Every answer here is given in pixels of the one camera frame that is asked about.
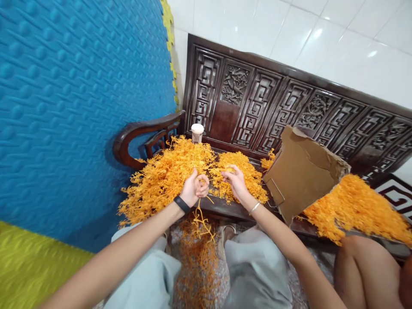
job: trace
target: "white tile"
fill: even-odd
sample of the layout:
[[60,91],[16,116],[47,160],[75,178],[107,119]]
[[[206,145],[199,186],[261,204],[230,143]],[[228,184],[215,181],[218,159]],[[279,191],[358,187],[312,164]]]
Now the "white tile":
[[365,0],[349,29],[374,38],[401,3],[402,0]]
[[327,0],[293,0],[292,4],[319,16],[326,2]]
[[172,52],[173,67],[178,74],[186,74],[186,62],[188,58],[188,33],[174,29],[175,47]]
[[372,39],[346,30],[323,63],[317,75],[351,88],[362,90],[359,75]]
[[342,26],[319,19],[294,66],[316,74],[344,31]]
[[175,29],[193,32],[194,0],[167,0],[172,10]]
[[220,30],[224,18],[223,0],[194,0],[193,34],[219,42]]
[[329,0],[321,17],[348,27],[363,3],[364,0]]
[[289,7],[280,0],[259,0],[252,26],[244,33],[242,49],[268,58]]
[[183,97],[185,95],[185,83],[186,75],[185,74],[176,74],[176,85],[177,85],[177,97],[179,99],[179,108],[183,106]]
[[253,25],[258,0],[225,0],[220,43],[245,51],[245,36]]
[[358,70],[361,90],[412,109],[412,56],[376,41],[371,41],[364,56]]
[[412,53],[412,1],[406,1],[376,36],[376,40]]
[[270,58],[293,66],[318,17],[291,6]]

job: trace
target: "silver bracelet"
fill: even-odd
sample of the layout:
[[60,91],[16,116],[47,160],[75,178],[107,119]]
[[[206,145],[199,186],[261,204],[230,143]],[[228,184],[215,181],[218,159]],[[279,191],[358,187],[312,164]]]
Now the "silver bracelet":
[[255,205],[255,207],[252,208],[252,210],[249,212],[249,215],[252,215],[252,212],[254,212],[256,210],[256,208],[259,206],[261,202],[258,201],[258,203]]

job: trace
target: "cardboard box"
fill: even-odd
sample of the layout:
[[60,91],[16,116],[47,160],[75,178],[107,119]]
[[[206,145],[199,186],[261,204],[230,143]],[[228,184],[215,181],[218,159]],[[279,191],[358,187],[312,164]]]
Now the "cardboard box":
[[282,147],[263,177],[286,224],[330,193],[351,167],[298,128],[286,126]]

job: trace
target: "textured foam wall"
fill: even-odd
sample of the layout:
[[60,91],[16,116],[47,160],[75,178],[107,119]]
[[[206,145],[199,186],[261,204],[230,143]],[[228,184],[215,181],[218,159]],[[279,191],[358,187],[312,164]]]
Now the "textured foam wall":
[[131,173],[113,137],[176,108],[161,10],[0,1],[0,220],[94,252],[109,243]]

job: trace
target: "plastic bottle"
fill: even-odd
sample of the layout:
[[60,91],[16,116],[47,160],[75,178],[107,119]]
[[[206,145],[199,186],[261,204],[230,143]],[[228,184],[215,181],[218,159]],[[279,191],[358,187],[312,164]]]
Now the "plastic bottle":
[[205,128],[201,124],[192,124],[192,143],[201,143]]

